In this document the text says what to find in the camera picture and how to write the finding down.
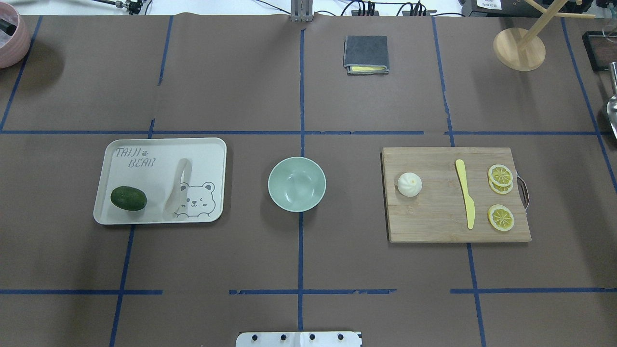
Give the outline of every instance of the bowl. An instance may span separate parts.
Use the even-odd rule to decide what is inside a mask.
[[[304,212],[315,207],[326,193],[326,175],[310,159],[287,158],[270,172],[268,192],[280,208]]]
[[[30,32],[17,10],[5,2],[0,2],[0,18],[17,26],[15,33],[10,36],[6,43],[2,44],[2,41],[0,41],[0,69],[3,69],[15,65],[28,53]]]

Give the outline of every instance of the lemon slice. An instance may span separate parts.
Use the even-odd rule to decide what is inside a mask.
[[[512,184],[512,171],[502,164],[496,164],[489,169],[489,180],[496,186]]]
[[[489,182],[489,186],[491,186],[492,191],[494,191],[497,194],[508,194],[509,192],[512,191],[512,187],[514,185],[511,184],[509,186],[496,186],[492,182]]]
[[[514,215],[504,205],[493,205],[489,208],[489,222],[500,232],[507,232],[514,227]]]

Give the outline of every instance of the cutting board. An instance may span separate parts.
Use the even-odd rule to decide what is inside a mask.
[[[476,204],[472,230],[467,229],[463,192],[454,167],[457,159],[465,161],[469,194]],[[516,175],[510,148],[383,148],[381,167],[390,242],[531,241],[516,179],[508,194],[497,194],[489,186],[488,170],[494,164],[505,165]],[[396,188],[405,172],[414,172],[422,180],[422,191],[412,198]],[[488,210],[495,204],[512,211],[515,223],[510,231],[500,232],[490,225]]]

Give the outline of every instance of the pink container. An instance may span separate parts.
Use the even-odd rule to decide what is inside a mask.
[[[0,2],[0,17],[14,17],[17,16],[17,30],[11,36],[9,41],[2,45],[0,43],[0,69],[9,67],[18,63],[25,57],[30,48],[30,32],[23,18],[17,13],[17,10],[13,6]]]

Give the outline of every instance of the green avocado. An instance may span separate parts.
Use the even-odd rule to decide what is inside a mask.
[[[120,186],[112,191],[112,203],[121,209],[139,211],[146,207],[146,194],[132,186]]]

